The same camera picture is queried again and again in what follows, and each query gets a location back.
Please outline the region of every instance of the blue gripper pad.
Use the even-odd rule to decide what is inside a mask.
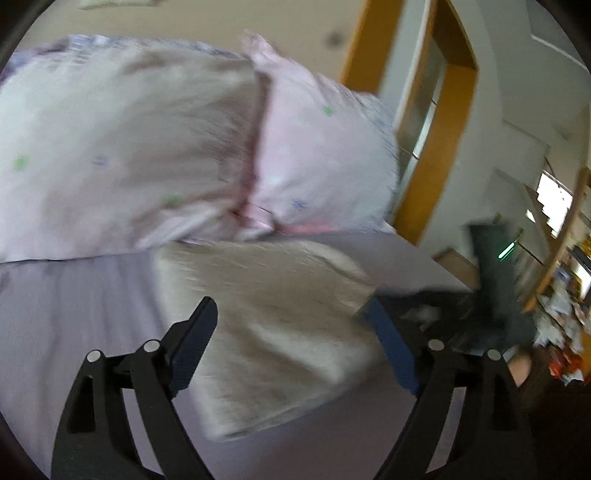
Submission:
[[[374,296],[367,302],[363,319],[374,328],[400,386],[417,395],[420,385],[415,374],[415,355],[378,297]]]

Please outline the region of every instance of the folded towel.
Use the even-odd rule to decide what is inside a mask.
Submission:
[[[375,287],[325,245],[172,244],[157,252],[155,271],[168,324],[203,296],[217,303],[218,327],[189,387],[213,440],[294,419],[385,358],[356,316]]]
[[[158,0],[80,0],[81,9],[117,6],[156,5]]]

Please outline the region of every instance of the white wall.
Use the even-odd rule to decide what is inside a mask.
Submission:
[[[240,50],[245,29],[273,41],[313,71],[338,78],[363,0],[164,0],[157,7],[81,10],[79,0],[56,0],[21,42],[31,48],[71,33],[182,38]],[[330,48],[337,32],[344,42]]]
[[[587,158],[590,127],[589,106],[586,106],[573,122],[569,137],[556,141],[546,155],[556,178],[571,192],[581,167],[590,166]]]
[[[591,76],[531,37],[525,0],[477,3],[495,52],[505,120],[553,146],[560,141],[558,132],[564,132],[591,98]],[[535,28],[540,34],[559,26],[551,17],[539,17]]]
[[[510,1],[524,3],[524,0]],[[498,168],[535,188],[543,168],[544,153],[548,148],[547,142],[543,139],[504,121],[506,104],[511,98],[510,95],[503,94],[500,78],[506,80],[508,75],[499,74],[499,68],[506,65],[499,66],[497,62],[498,52],[495,51],[487,30],[483,10],[480,8],[482,3],[486,4],[487,10],[494,5],[502,7],[497,0],[452,0],[476,56],[479,77],[472,111],[459,145],[456,162],[420,243],[420,247],[430,255],[454,247],[463,255],[470,256],[470,242],[464,225],[491,214],[491,206],[483,198],[483,193],[491,181],[494,169]],[[506,23],[511,22],[510,15],[507,15],[509,13],[510,11],[505,12]],[[505,43],[506,48],[511,48],[509,37]],[[560,61],[570,61],[554,53]],[[584,73],[579,66],[572,62],[571,64]],[[557,64],[548,62],[543,70],[555,65]],[[392,71],[404,75],[400,70]],[[553,102],[559,102],[560,95],[561,92],[553,92]],[[542,111],[530,108],[529,103],[527,106],[528,114],[543,114]],[[550,137],[554,139],[556,132],[552,129],[550,131]]]

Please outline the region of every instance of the window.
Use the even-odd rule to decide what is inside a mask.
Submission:
[[[395,214],[400,206],[404,193],[413,176],[418,159],[421,157],[427,135],[433,123],[437,101],[441,93],[445,77],[446,61],[443,53],[431,38],[429,40],[427,59],[418,91],[404,117],[398,132],[400,147],[400,185],[398,187],[391,214]]]
[[[538,185],[538,201],[544,206],[542,212],[549,218],[552,235],[558,236],[564,218],[573,203],[573,196],[557,180],[546,172],[542,173]]]

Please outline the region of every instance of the mattress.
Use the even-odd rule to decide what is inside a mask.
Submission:
[[[306,239],[343,251],[376,282],[397,292],[465,288],[395,234]],[[26,453],[46,474],[61,411],[86,353],[95,348],[107,355],[132,352],[165,333],[151,268],[149,252],[0,265],[0,411]],[[159,471],[133,394],[126,393],[140,457],[145,466]],[[222,443],[205,439],[187,391],[174,404],[217,480],[359,480],[373,478],[378,471],[414,397],[384,367],[360,387],[297,420]],[[447,459],[461,404],[458,392],[433,468]]]

